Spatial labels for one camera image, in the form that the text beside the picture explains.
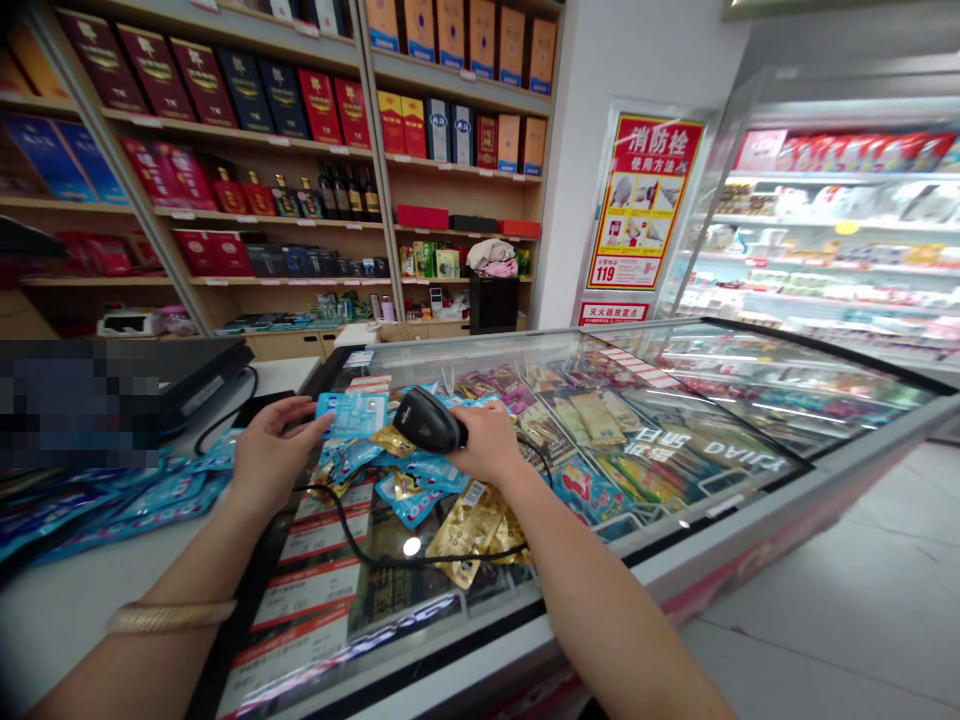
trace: hand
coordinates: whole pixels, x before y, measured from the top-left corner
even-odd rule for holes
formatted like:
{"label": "hand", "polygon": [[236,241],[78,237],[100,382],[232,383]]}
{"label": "hand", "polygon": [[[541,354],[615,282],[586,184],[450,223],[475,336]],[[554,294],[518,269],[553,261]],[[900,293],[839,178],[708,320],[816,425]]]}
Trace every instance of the hand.
{"label": "hand", "polygon": [[507,409],[499,400],[483,408],[453,408],[450,412],[467,426],[467,446],[447,459],[480,482],[503,487],[523,473],[527,462],[520,454]]}
{"label": "hand", "polygon": [[286,433],[283,428],[316,411],[317,404],[310,398],[292,397],[257,413],[237,439],[229,507],[264,523],[283,509],[294,481],[307,464],[307,456],[336,414],[327,413]]}

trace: refrigerated display case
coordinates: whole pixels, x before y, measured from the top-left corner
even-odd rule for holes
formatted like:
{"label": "refrigerated display case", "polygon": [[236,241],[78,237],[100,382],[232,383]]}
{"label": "refrigerated display case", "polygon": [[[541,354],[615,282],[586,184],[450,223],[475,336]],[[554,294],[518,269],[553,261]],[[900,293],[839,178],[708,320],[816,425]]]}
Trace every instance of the refrigerated display case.
{"label": "refrigerated display case", "polygon": [[[835,522],[960,407],[953,388],[919,374],[721,320],[352,350],[318,367],[307,390],[501,398],[543,455],[528,453],[544,480],[677,625]],[[383,453],[360,468],[342,522],[302,493],[273,522],[194,717],[373,717],[378,703],[398,718],[486,717],[513,696],[529,704],[524,690],[544,676],[551,687],[576,680],[543,622],[529,555],[478,563],[466,586],[432,566],[393,566],[423,557],[458,501],[441,494],[416,526],[429,503],[399,517],[380,489],[400,487],[391,476],[406,462]],[[430,492],[420,488],[413,497]],[[388,562],[361,563],[344,524]]]}
{"label": "refrigerated display case", "polygon": [[743,85],[675,263],[673,316],[960,378],[958,96],[956,56],[771,67]]}

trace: snack packet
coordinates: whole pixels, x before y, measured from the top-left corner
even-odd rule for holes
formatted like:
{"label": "snack packet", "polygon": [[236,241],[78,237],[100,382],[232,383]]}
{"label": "snack packet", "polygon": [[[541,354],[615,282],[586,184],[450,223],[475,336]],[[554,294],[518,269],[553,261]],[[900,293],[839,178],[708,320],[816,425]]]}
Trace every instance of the snack packet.
{"label": "snack packet", "polygon": [[[471,480],[427,547],[426,556],[486,554],[507,508],[495,487]],[[480,569],[479,560],[437,563],[447,577],[469,590]]]}

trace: white wall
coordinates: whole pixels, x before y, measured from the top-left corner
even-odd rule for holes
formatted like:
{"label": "white wall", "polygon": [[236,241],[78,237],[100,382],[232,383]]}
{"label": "white wall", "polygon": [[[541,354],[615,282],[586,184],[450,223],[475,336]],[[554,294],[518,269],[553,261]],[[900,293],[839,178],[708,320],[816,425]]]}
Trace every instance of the white wall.
{"label": "white wall", "polygon": [[720,11],[717,0],[568,0],[532,327],[570,325],[611,100],[725,105],[750,26],[721,24]]}

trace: black box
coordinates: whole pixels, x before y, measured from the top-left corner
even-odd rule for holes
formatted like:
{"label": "black box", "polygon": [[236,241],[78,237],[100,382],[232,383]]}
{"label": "black box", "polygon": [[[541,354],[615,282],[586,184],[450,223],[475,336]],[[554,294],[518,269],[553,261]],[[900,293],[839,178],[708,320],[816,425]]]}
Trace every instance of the black box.
{"label": "black box", "polygon": [[479,215],[451,215],[450,229],[496,234],[497,220],[496,218],[485,218]]}

